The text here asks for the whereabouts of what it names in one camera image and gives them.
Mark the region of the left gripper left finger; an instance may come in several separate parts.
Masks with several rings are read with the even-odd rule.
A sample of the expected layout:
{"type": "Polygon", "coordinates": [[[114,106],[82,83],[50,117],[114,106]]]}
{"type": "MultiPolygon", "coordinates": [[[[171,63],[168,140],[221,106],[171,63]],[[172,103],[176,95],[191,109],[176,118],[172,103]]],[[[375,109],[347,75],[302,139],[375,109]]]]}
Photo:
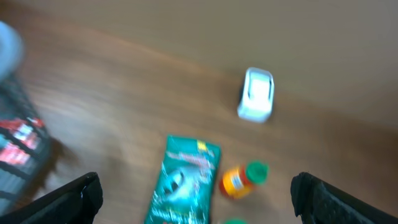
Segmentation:
{"type": "Polygon", "coordinates": [[[89,172],[1,216],[1,224],[93,223],[102,205],[100,178],[96,172],[89,172]]]}

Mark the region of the green 3M gloves packet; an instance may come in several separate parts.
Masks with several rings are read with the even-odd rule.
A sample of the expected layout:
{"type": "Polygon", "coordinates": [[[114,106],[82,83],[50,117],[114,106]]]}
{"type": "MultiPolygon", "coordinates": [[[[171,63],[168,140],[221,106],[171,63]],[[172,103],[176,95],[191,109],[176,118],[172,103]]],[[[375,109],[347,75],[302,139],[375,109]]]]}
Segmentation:
{"type": "Polygon", "coordinates": [[[217,144],[167,136],[164,159],[144,223],[209,223],[220,158],[221,148],[217,144]]]}

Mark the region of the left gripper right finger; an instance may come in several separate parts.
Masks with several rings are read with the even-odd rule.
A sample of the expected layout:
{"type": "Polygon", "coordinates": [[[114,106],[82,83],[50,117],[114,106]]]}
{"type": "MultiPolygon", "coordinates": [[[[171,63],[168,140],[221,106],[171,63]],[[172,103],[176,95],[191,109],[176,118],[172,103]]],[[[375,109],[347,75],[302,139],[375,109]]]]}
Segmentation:
{"type": "Polygon", "coordinates": [[[308,172],[292,179],[290,194],[295,216],[306,224],[397,224],[396,217],[308,172]]]}

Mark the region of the green lid jar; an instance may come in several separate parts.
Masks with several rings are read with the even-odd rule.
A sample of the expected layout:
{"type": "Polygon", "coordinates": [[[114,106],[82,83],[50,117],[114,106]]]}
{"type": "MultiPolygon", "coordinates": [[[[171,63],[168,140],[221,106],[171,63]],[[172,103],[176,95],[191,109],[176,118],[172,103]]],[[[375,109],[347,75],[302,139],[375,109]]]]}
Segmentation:
{"type": "Polygon", "coordinates": [[[232,218],[221,222],[221,224],[248,224],[245,220],[239,218],[232,218]]]}

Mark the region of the red bottle green cap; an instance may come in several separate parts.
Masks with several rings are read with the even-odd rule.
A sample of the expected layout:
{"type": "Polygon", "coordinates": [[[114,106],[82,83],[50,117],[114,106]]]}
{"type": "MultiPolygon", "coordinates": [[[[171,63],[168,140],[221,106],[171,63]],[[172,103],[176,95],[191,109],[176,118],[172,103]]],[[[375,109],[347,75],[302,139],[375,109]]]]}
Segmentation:
{"type": "Polygon", "coordinates": [[[247,196],[268,178],[269,166],[261,161],[227,170],[218,184],[220,192],[228,198],[239,199],[247,196]]]}

